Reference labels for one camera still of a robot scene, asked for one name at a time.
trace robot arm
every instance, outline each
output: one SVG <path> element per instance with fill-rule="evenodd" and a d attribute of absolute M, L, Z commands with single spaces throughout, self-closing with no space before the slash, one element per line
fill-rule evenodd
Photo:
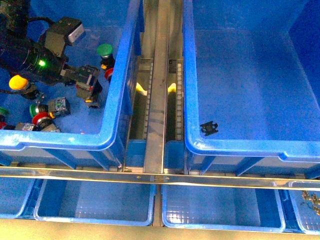
<path fill-rule="evenodd" d="M 100 70 L 93 66 L 73 67 L 66 63 L 66 46 L 74 46 L 85 34 L 82 22 L 75 18 L 63 17 L 51 22 L 40 37 L 34 42 L 27 37 L 30 0 L 0 1 L 0 68 L 6 69 L 12 76 L 19 75 L 32 82 L 48 86 L 57 83 L 76 84 L 77 96 L 88 107 L 99 107 L 98 95 L 102 87 L 98 82 Z M 47 20 L 38 17 L 31 21 Z M 18 89 L 23 97 L 35 99 L 34 89 Z M 0 93 L 15 94 L 0 90 Z"/>

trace yellow push button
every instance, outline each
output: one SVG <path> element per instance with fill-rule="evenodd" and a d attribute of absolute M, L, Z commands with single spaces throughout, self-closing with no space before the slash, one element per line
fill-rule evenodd
<path fill-rule="evenodd" d="M 20 75 L 13 76 L 9 81 L 9 87 L 12 90 L 22 90 L 28 86 L 29 81 Z"/>

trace green push button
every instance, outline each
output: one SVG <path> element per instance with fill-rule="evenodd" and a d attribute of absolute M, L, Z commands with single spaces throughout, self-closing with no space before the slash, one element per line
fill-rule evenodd
<path fill-rule="evenodd" d="M 8 109 L 0 107 L 0 114 L 3 116 L 8 116 L 10 114 L 10 112 Z"/>
<path fill-rule="evenodd" d="M 100 46 L 98 46 L 98 48 L 96 49 L 96 52 L 101 56 L 101 57 L 107 57 L 110 54 L 112 54 L 114 48 L 108 44 L 108 43 L 104 43 L 101 44 Z"/>

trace bin bottom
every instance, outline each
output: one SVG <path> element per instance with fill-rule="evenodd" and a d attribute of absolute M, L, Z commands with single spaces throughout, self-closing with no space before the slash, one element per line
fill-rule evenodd
<path fill-rule="evenodd" d="M 219 131 L 206 139 L 320 141 L 319 105 L 289 33 L 196 30 L 195 40 L 199 123 Z"/>
<path fill-rule="evenodd" d="M 229 187 L 163 186 L 163 222 L 172 228 L 282 232 L 278 192 Z"/>

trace yellow light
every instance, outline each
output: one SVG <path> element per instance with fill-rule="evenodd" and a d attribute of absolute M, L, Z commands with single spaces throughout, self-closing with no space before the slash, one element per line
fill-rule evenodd
<path fill-rule="evenodd" d="M 168 93 L 175 93 L 177 90 L 177 85 L 175 83 L 172 83 L 169 87 L 168 87 Z"/>
<path fill-rule="evenodd" d="M 146 90 L 144 90 L 144 88 L 138 82 L 136 83 L 135 90 L 138 93 L 141 93 L 143 96 L 147 96 L 148 95 L 148 92 Z"/>

